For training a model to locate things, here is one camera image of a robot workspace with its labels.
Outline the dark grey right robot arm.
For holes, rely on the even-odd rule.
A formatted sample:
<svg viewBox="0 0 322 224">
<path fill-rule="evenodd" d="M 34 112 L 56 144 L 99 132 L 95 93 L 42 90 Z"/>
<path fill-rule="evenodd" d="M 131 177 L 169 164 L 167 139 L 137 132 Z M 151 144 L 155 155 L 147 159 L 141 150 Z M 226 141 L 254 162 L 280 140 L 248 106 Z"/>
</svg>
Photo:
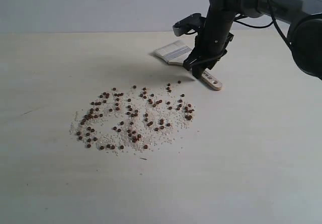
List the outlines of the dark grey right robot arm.
<svg viewBox="0 0 322 224">
<path fill-rule="evenodd" d="M 321 79 L 321 0 L 209 0 L 195 47 L 183 67 L 200 78 L 227 53 L 232 24 L 242 17 L 262 15 L 272 19 L 297 67 Z"/>
</svg>

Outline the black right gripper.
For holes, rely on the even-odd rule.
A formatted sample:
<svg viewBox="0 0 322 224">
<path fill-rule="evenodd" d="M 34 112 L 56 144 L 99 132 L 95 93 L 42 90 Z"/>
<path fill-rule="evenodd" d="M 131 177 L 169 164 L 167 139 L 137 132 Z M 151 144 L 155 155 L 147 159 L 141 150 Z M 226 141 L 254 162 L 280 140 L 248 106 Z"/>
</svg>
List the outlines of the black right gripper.
<svg viewBox="0 0 322 224">
<path fill-rule="evenodd" d="M 186 70 L 199 79 L 206 69 L 213 69 L 237 14 L 241 14 L 242 0 L 209 0 L 209 9 L 203 30 L 195 48 L 183 62 Z"/>
</svg>

